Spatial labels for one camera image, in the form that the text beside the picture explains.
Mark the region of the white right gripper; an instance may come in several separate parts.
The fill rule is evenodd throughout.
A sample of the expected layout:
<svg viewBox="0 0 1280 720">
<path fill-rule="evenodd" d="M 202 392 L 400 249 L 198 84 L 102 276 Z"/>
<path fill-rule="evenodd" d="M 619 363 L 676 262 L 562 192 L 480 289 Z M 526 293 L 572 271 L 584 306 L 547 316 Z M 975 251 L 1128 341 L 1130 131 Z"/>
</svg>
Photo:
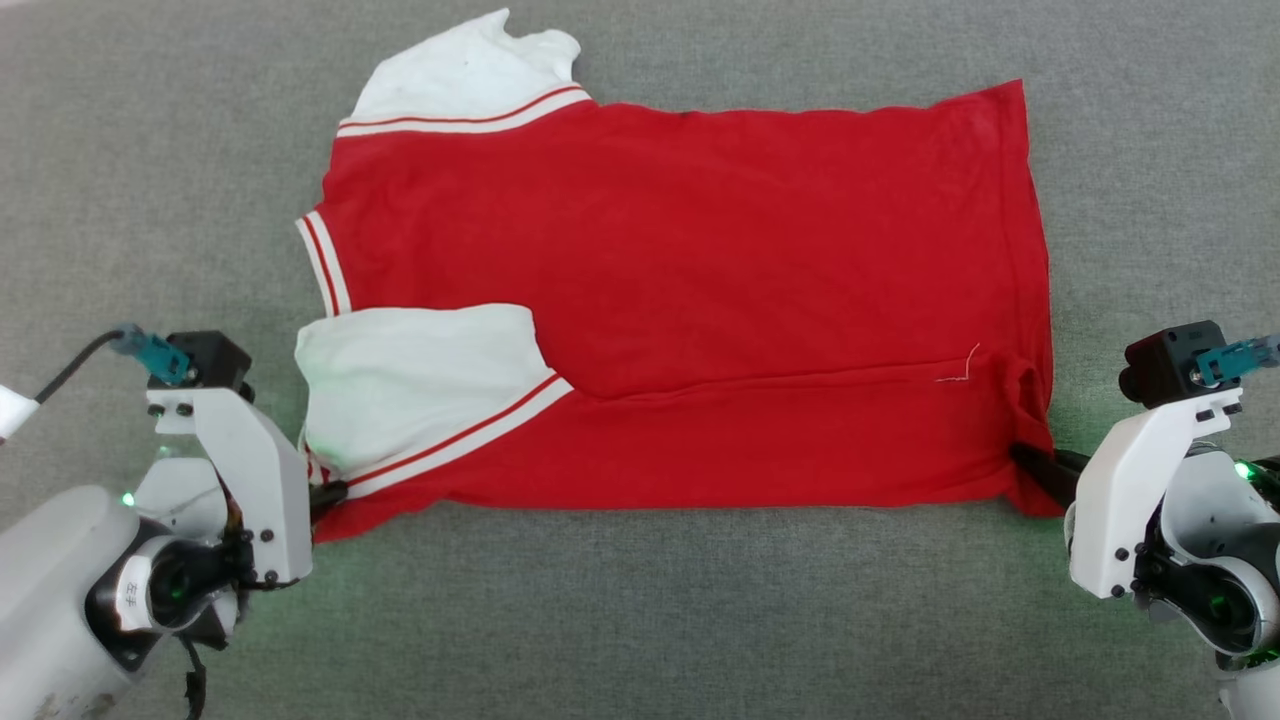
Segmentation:
<svg viewBox="0 0 1280 720">
<path fill-rule="evenodd" d="M 1061 510 L 1071 505 L 1070 578 L 1097 598 L 1124 596 L 1137 546 L 1193 442 L 1230 428 L 1239 389 L 1188 398 L 1116 423 L 1092 456 L 1015 443 L 1010 457 Z"/>
</svg>

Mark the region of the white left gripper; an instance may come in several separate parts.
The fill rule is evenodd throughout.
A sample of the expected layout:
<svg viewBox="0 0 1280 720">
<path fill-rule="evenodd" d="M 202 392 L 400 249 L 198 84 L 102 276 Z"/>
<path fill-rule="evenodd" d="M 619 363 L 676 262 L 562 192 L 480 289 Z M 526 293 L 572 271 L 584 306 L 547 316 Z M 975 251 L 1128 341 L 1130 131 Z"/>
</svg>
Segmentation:
<svg viewBox="0 0 1280 720">
<path fill-rule="evenodd" d="M 321 521 L 349 493 L 344 480 L 308 484 L 307 464 L 274 421 L 228 388 L 148 389 L 163 409 L 155 430 L 192 436 L 252 532 L 261 583 L 305 579 L 314 569 L 311 521 Z"/>
</svg>

